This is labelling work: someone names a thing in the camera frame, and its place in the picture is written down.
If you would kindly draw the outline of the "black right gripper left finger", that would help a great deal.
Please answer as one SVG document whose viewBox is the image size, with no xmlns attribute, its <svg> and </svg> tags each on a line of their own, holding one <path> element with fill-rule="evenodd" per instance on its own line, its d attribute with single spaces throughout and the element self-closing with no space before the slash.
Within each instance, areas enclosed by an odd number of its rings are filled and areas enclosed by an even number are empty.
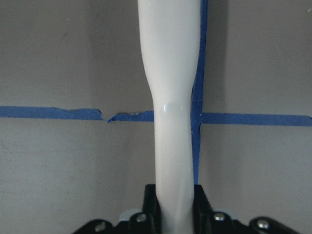
<svg viewBox="0 0 312 234">
<path fill-rule="evenodd" d="M 156 197 L 156 186 L 145 186 L 142 211 L 113 226 L 107 220 L 94 219 L 76 231 L 76 234 L 159 234 L 161 233 L 160 207 Z"/>
</svg>

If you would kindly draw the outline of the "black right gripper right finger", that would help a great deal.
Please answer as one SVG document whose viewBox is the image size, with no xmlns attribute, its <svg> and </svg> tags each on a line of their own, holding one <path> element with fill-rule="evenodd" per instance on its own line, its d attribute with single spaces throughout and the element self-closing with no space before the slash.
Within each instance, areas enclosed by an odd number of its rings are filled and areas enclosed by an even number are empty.
<svg viewBox="0 0 312 234">
<path fill-rule="evenodd" d="M 196 234 L 297 234 L 298 231 L 267 216 L 258 216 L 248 225 L 229 214 L 214 210 L 201 185 L 195 185 L 194 227 Z"/>
</svg>

